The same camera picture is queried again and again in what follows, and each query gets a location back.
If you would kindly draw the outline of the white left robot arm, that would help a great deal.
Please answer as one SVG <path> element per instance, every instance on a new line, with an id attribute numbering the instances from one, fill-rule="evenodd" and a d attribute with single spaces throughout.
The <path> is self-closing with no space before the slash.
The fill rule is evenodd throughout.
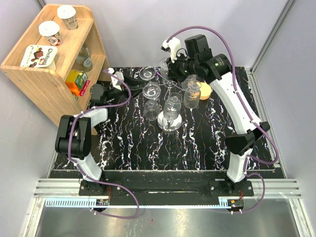
<path id="1" fill-rule="evenodd" d="M 124 76 L 123 79 L 113 76 L 111 85 L 103 86 L 96 83 L 90 88 L 93 107 L 77 115 L 63 115 L 60 118 L 55 150 L 61 155 L 68 156 L 78 167 L 83 179 L 91 182 L 90 189 L 96 195 L 106 192 L 107 183 L 91 154 L 92 129 L 108 119 L 109 108 L 128 103 L 132 97 L 141 93 L 145 84 L 128 76 Z"/>

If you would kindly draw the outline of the clear smooth wine glass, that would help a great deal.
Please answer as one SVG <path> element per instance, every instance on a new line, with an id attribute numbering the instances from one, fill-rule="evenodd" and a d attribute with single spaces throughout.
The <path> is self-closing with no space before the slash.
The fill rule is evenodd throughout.
<path id="1" fill-rule="evenodd" d="M 162 58 L 159 61 L 159 66 L 160 66 L 160 70 L 159 70 L 159 74 L 163 79 L 170 79 L 168 72 L 168 60 L 169 58 Z"/>

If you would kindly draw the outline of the frosted short goblet front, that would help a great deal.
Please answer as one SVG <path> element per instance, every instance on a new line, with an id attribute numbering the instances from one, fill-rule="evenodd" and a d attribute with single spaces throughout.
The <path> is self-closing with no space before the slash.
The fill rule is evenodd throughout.
<path id="1" fill-rule="evenodd" d="M 194 109 L 198 106 L 201 95 L 201 83 L 197 80 L 190 80 L 184 93 L 183 104 L 186 108 Z"/>

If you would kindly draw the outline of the clear patterned short goblet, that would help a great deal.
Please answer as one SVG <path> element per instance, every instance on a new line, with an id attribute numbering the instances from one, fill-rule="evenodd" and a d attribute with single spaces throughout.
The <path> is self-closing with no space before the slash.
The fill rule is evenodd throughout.
<path id="1" fill-rule="evenodd" d="M 182 95 L 179 93 L 170 93 L 163 108 L 163 116 L 167 121 L 173 121 L 178 118 L 181 110 Z"/>

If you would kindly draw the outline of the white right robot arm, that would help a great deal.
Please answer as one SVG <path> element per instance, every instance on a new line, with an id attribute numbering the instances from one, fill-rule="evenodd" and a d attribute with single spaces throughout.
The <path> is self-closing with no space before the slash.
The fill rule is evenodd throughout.
<path id="1" fill-rule="evenodd" d="M 226 137 L 230 151 L 225 191 L 232 196 L 242 190 L 245 179 L 244 164 L 256 141 L 270 130 L 267 121 L 261 121 L 253 112 L 238 84 L 233 84 L 233 69 L 224 54 L 214 56 L 205 35 L 196 35 L 185 40 L 186 54 L 180 53 L 181 43 L 177 38 L 165 40 L 162 50 L 170 53 L 167 60 L 168 77 L 183 82 L 189 75 L 206 81 L 220 97 L 235 128 L 235 134 Z"/>

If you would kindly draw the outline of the chrome wine glass rack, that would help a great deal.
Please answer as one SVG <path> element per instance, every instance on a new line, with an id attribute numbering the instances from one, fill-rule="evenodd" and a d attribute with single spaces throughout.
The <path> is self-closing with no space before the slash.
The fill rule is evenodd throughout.
<path id="1" fill-rule="evenodd" d="M 149 121 L 156 121 L 159 128 L 166 132 L 173 132 L 182 126 L 180 110 L 182 108 L 182 95 L 168 93 L 164 99 L 163 108 L 160 107 L 160 84 L 154 82 L 156 70 L 153 67 L 143 67 L 139 77 L 148 83 L 143 87 L 143 96 L 147 99 L 144 107 L 144 116 Z"/>

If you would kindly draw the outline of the ribbed glass goblet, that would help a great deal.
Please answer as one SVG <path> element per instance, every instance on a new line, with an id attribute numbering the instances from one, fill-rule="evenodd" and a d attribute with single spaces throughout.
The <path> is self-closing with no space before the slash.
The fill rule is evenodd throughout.
<path id="1" fill-rule="evenodd" d="M 144 107 L 144 116 L 149 121 L 156 120 L 160 113 L 160 105 L 158 103 L 160 93 L 161 88 L 156 82 L 149 82 L 143 88 L 143 96 L 148 99 Z"/>

